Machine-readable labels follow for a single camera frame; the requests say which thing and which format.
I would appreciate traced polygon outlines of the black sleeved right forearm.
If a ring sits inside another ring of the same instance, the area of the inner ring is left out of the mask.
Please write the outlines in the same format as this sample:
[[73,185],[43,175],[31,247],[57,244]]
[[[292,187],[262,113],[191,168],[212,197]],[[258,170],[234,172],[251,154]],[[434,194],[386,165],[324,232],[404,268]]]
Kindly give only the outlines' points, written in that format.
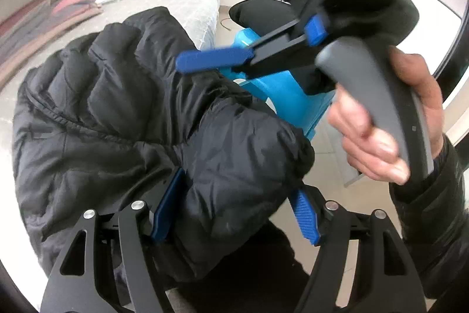
[[455,305],[468,290],[468,209],[463,171],[447,137],[433,164],[420,183],[391,183],[390,197],[425,296]]

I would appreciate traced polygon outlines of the person's right hand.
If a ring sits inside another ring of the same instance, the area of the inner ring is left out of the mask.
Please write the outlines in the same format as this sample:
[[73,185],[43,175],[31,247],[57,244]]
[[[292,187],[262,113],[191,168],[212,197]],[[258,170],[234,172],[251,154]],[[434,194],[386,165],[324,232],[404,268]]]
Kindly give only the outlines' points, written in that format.
[[328,118],[349,165],[374,180],[418,184],[443,146],[440,88],[420,55],[344,37],[316,58],[335,80]]

